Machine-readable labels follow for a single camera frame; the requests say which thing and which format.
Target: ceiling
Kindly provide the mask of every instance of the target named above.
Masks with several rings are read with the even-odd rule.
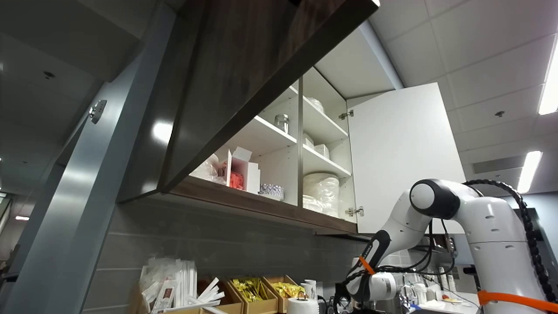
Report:
[[[40,192],[95,93],[142,45],[157,4],[0,0],[2,190]],[[557,0],[384,0],[370,23],[405,86],[440,82],[468,178],[515,185],[520,162],[510,161],[539,148],[544,157],[532,192],[558,190],[558,117],[537,115],[558,31]],[[346,98],[393,87],[361,37],[332,54],[339,70],[323,72],[353,82],[339,86]]]
[[[557,0],[382,0],[370,23],[405,87],[440,84],[469,180],[517,187],[525,154],[537,148],[544,155],[530,192],[558,192],[558,113],[537,115],[558,38]],[[365,73],[374,73],[361,59],[367,40],[354,33],[342,45],[344,66],[326,58],[323,73],[346,98],[382,91],[386,79]],[[344,77],[344,68],[360,70]]]

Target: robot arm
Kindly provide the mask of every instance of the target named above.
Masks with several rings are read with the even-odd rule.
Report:
[[[483,290],[544,298],[530,260],[522,220],[503,199],[478,197],[476,190],[452,181],[422,180],[405,192],[387,223],[375,234],[361,260],[349,270],[346,290],[358,302],[389,300],[394,283],[374,274],[380,262],[400,250],[414,248],[433,218],[457,220],[473,248]],[[525,305],[489,304],[490,314],[541,314]]]

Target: white cabinet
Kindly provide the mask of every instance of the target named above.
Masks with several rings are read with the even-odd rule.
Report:
[[[360,232],[377,232],[401,192],[424,178],[464,181],[464,169],[438,84],[351,101],[356,206]],[[450,234],[462,234],[455,222]]]

